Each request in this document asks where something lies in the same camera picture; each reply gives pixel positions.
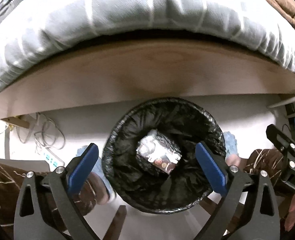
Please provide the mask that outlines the black-lined round trash bin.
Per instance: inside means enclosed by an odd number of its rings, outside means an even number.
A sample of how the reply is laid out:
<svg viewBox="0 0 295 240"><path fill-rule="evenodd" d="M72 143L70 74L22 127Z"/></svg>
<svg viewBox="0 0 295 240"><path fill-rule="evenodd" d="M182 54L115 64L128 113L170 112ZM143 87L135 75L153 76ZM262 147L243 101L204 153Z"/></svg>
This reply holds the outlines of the black-lined round trash bin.
<svg viewBox="0 0 295 240"><path fill-rule="evenodd" d="M204 108L180 98L158 98L128 111L102 154L105 177L132 207L146 213L187 210L212 192L195 155L205 142L226 155L224 134Z"/></svg>

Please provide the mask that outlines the white power strip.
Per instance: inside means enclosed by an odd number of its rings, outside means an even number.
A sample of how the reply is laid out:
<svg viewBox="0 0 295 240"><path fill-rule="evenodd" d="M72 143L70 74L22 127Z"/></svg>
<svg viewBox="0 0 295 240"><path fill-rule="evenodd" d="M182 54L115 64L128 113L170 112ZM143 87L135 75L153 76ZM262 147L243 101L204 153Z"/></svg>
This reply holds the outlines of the white power strip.
<svg viewBox="0 0 295 240"><path fill-rule="evenodd" d="M54 171L60 166L65 166L63 160L61 160L57 155L55 155L50 148L39 148L37 150L38 154L46 161L49 165L51 171Z"/></svg>

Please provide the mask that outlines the right light blue slipper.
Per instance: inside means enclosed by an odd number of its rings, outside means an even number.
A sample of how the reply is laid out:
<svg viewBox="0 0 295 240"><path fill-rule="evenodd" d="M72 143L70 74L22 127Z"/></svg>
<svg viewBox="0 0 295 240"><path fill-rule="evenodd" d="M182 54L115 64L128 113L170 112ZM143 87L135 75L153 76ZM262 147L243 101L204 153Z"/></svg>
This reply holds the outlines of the right light blue slipper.
<svg viewBox="0 0 295 240"><path fill-rule="evenodd" d="M231 132L224 132L223 135L224 135L225 146L226 146L226 157L225 157L226 164L228 166L231 166L231 165L239 166L240 157L238 154L237 140L235 139L235 136Z"/></svg>

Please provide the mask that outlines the light blue slipper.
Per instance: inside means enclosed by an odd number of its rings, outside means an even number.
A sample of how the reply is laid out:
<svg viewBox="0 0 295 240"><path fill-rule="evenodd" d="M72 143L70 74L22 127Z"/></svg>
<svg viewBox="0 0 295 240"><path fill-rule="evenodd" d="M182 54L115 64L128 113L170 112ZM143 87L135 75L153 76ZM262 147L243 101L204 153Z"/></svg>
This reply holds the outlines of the light blue slipper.
<svg viewBox="0 0 295 240"><path fill-rule="evenodd" d="M238 154L237 140L235 139L235 136L231 132L224 132L223 135L224 135L225 146L226 146L226 157L225 157L226 164L228 166L231 166L231 165L239 166L240 157Z"/></svg>
<svg viewBox="0 0 295 240"><path fill-rule="evenodd" d="M105 177L102 169L102 159L98 157L88 177L90 188L95 193L96 203L105 205L115 200L115 191Z"/></svg>

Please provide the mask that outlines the left light blue slipper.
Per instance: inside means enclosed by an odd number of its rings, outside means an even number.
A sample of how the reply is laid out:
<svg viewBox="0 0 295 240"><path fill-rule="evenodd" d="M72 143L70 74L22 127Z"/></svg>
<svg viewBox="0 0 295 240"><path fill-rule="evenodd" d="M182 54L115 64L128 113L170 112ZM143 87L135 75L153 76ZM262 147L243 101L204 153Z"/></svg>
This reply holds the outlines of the left light blue slipper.
<svg viewBox="0 0 295 240"><path fill-rule="evenodd" d="M96 203L105 205L115 200L115 191L105 177L102 169L102 159L98 157L88 177L90 188L95 193Z"/></svg>

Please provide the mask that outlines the silver foil snack wrapper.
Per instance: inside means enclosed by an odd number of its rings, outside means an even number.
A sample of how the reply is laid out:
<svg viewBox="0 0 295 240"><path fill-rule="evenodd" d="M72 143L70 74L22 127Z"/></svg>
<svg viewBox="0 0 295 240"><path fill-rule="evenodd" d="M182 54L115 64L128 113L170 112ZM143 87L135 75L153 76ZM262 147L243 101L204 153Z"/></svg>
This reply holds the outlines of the silver foil snack wrapper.
<svg viewBox="0 0 295 240"><path fill-rule="evenodd" d="M166 174L175 169L182 157L177 144L156 129L138 142L136 154L143 167L153 166Z"/></svg>

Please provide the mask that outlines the grey checked mattress sheet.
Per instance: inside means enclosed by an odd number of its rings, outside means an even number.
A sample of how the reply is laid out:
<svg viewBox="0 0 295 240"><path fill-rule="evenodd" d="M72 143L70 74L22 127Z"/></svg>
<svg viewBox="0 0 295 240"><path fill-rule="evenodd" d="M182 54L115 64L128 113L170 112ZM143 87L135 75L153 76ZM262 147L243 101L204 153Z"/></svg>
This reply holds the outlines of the grey checked mattress sheet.
<svg viewBox="0 0 295 240"><path fill-rule="evenodd" d="M265 0L23 0L0 24L0 92L82 41L141 29L214 35L295 73L295 30Z"/></svg>

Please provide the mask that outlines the wooden bed frame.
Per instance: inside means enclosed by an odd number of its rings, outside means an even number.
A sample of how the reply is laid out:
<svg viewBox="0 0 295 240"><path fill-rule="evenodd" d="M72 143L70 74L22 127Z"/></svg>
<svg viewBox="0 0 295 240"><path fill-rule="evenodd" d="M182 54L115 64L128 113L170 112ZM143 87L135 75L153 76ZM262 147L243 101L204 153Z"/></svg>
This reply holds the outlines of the wooden bed frame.
<svg viewBox="0 0 295 240"><path fill-rule="evenodd" d="M162 96L230 94L295 94L295 73L232 44L116 42L32 67L0 93L0 119Z"/></svg>

